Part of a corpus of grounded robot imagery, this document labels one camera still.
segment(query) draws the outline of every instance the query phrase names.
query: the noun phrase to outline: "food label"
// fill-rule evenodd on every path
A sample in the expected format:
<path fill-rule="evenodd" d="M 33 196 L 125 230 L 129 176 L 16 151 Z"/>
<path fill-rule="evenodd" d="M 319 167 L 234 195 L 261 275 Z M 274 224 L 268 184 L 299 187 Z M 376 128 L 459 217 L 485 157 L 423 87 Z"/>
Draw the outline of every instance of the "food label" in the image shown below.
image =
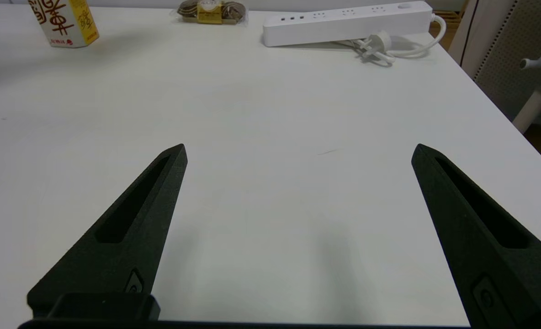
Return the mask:
<path fill-rule="evenodd" d="M 98 39 L 86 0 L 28 0 L 49 44 L 78 48 Z"/>
<path fill-rule="evenodd" d="M 198 2 L 197 22 L 205 24 L 221 24 L 222 2 L 220 0 L 202 0 Z"/>

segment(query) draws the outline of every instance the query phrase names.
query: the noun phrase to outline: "plastic bag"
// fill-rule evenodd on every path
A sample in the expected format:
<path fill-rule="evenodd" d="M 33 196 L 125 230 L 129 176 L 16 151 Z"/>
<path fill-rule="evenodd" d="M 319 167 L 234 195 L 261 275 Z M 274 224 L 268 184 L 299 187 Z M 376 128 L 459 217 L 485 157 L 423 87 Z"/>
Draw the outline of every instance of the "plastic bag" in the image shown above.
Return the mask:
<path fill-rule="evenodd" d="M 245 25 L 248 21 L 248 9 L 237 1 L 185 0 L 176 13 L 189 23 Z"/>

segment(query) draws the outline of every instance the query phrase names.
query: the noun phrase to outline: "yellow label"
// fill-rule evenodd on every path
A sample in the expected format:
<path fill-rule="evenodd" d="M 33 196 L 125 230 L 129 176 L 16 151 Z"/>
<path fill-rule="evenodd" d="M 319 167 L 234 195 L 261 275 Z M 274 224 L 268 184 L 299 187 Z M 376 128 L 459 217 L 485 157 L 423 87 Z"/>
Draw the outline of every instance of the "yellow label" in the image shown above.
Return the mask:
<path fill-rule="evenodd" d="M 98 29 L 95 27 L 94 19 L 91 17 L 90 7 L 87 6 L 86 0 L 69 0 L 74 11 L 74 17 L 78 22 L 80 31 L 86 44 L 91 44 L 98 39 Z"/>
<path fill-rule="evenodd" d="M 222 23 L 222 2 L 202 0 L 197 3 L 197 22 L 205 24 Z"/>

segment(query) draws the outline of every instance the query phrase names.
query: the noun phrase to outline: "wall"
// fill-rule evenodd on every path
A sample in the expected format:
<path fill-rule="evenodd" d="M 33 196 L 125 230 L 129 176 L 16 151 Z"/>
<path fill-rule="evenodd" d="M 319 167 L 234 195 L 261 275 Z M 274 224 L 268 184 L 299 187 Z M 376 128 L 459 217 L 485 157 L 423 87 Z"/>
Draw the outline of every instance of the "wall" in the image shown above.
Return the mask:
<path fill-rule="evenodd" d="M 463 0 L 426 0 L 434 9 L 461 9 Z M 251 10 L 319 11 L 357 6 L 394 4 L 402 0 L 244 0 Z M 0 3 L 26 4 L 27 0 L 0 0 Z M 176 8 L 181 0 L 88 0 L 90 6 Z"/>

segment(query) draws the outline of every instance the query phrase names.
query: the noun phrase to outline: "electrical outlet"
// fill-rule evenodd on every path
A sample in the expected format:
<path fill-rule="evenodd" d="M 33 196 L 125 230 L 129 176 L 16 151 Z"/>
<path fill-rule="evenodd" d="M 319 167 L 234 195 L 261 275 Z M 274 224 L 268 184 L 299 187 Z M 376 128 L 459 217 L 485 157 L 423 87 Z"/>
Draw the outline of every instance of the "electrical outlet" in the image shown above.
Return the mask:
<path fill-rule="evenodd" d="M 429 31 L 433 9 L 424 1 L 333 9 L 267 17 L 264 42 L 287 44 L 363 39 L 378 31 L 391 36 Z"/>

